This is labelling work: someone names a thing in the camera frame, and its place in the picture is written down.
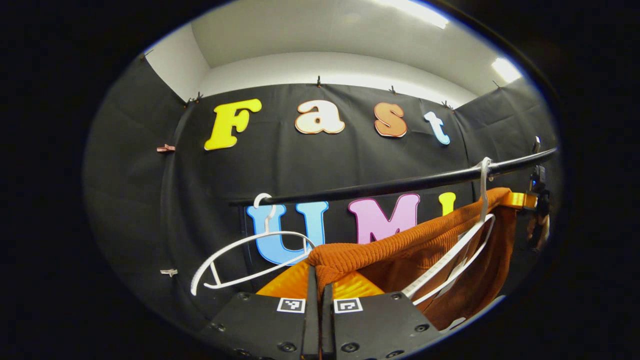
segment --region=orange fabric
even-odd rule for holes
[[[418,305],[436,328],[444,329],[460,317],[470,318],[486,307],[502,288],[515,240],[516,209],[498,206],[510,192],[508,188],[487,191],[488,209],[493,211],[496,220],[485,249],[449,291]],[[478,201],[364,245],[333,243],[316,247],[307,261],[316,267],[319,293],[327,284],[356,270],[384,292],[404,289],[433,266],[458,241],[459,234],[479,220],[481,208],[482,202]],[[473,250],[480,238],[480,234],[474,237]],[[423,286],[414,299],[426,294],[428,287]]]
[[[309,263],[305,259],[285,270],[269,281],[256,294],[289,299],[306,299],[309,284]],[[350,272],[333,284],[334,299],[352,299],[355,297],[383,294],[373,282],[358,273]]]

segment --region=ribbed knit fabric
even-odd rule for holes
[[[446,328],[457,318],[471,317],[486,307],[502,288],[515,240],[516,210],[498,205],[510,191],[508,188],[487,191],[488,209],[496,219],[484,250],[449,291],[418,305],[438,329]],[[319,293],[327,284],[355,270],[384,292],[404,289],[433,266],[458,241],[458,236],[479,220],[481,208],[482,202],[477,201],[368,244],[332,243],[316,247],[307,261],[316,267]],[[480,238],[481,234],[474,238],[473,251]],[[414,298],[428,291],[427,286],[423,286]]]

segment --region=clothes hanger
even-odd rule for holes
[[[261,193],[258,196],[256,196],[255,200],[253,201],[253,207],[254,208],[258,208],[258,204],[260,203],[260,201],[262,199],[271,197],[269,194],[267,193]],[[270,273],[274,270],[278,270],[279,268],[285,267],[288,264],[291,264],[295,261],[298,261],[300,259],[303,259],[305,257],[307,257],[309,255],[309,252],[311,252],[311,250],[313,250],[316,246],[314,245],[314,243],[311,241],[311,239],[307,238],[305,235],[301,234],[301,233],[296,233],[294,231],[273,231],[270,232],[269,231],[269,221],[271,220],[271,218],[273,218],[275,216],[276,213],[276,206],[275,205],[271,205],[271,213],[269,214],[269,216],[267,216],[266,219],[264,219],[264,233],[262,234],[255,234],[253,236],[249,236],[247,238],[238,240],[234,243],[231,243],[225,247],[223,247],[222,249],[216,251],[213,255],[209,256],[208,259],[206,259],[202,265],[200,265],[200,268],[198,268],[198,271],[196,271],[196,274],[193,276],[192,280],[191,280],[191,293],[193,295],[196,295],[197,293],[197,288],[198,288],[198,282],[200,281],[200,278],[202,277],[202,274],[204,274],[204,272],[207,270],[207,267],[211,268],[211,272],[213,273],[213,277],[216,280],[216,284],[215,285],[211,285],[211,284],[207,284],[206,282],[204,283],[204,286],[210,289],[220,289],[220,288],[226,288],[227,286],[231,286],[231,285],[235,285],[238,284],[240,282],[243,281],[247,281],[247,280],[251,280],[251,279],[255,279],[256,277],[260,277],[264,274]],[[274,266],[273,268],[269,268],[267,270],[258,272],[256,274],[253,275],[249,275],[249,276],[245,276],[242,279],[238,279],[238,280],[233,280],[233,281],[229,281],[226,282],[224,284],[220,283],[220,278],[218,277],[218,272],[216,271],[216,266],[214,264],[214,260],[217,259],[218,257],[220,257],[222,254],[224,254],[225,252],[229,251],[230,249],[240,245],[240,244],[244,244],[247,243],[249,241],[255,240],[257,238],[262,238],[265,236],[269,236],[269,235],[296,235],[299,236],[301,238],[303,238],[303,254],[291,259],[285,263],[279,264],[277,266]]]
[[[426,299],[432,297],[440,290],[445,288],[447,285],[455,281],[462,272],[471,265],[471,263],[476,259],[476,257],[480,254],[480,252],[484,249],[487,240],[489,239],[489,235],[491,235],[491,231],[493,230],[493,224],[495,223],[495,215],[488,214],[488,199],[486,196],[486,180],[488,177],[488,169],[489,164],[491,163],[490,158],[484,158],[480,164],[476,166],[480,166],[481,175],[480,175],[480,195],[483,201],[482,210],[480,213],[480,218],[477,223],[475,223],[471,229],[469,229],[463,236],[458,240],[458,242],[447,251],[442,258],[440,258],[429,270],[427,270],[424,274],[422,274],[418,279],[409,284],[405,289],[402,290],[405,296],[409,299],[415,295],[416,291],[418,291],[421,287],[423,287],[429,280],[435,276],[439,271],[441,271],[453,258],[455,258],[471,241],[471,239],[477,234],[480,229],[484,227],[484,225],[489,222],[489,229],[486,232],[486,236],[484,237],[484,242],[477,248],[475,254],[461,267],[455,268],[453,273],[449,275],[449,278],[443,282],[441,285],[431,290],[429,293],[424,295],[423,297],[414,300],[413,305],[420,304]]]

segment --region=black pole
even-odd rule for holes
[[[520,170],[531,165],[543,163],[551,158],[557,151],[557,148],[524,156],[522,158],[503,161],[501,163],[492,163],[489,165],[489,176],[498,176]],[[357,199],[359,197],[386,195],[390,193],[409,192],[414,190],[423,190],[428,188],[437,188],[439,186],[465,183],[467,181],[480,178],[480,168],[466,168],[463,170],[455,170],[443,172],[430,176],[411,177],[409,179],[400,179],[388,181],[386,183],[376,183],[358,186],[349,186],[346,188],[338,188],[317,193],[297,194],[289,196],[276,196],[262,199],[261,205],[275,204],[291,204],[298,202],[312,201],[332,201],[344,199]],[[229,202],[230,206],[250,206],[253,199],[238,199]]]

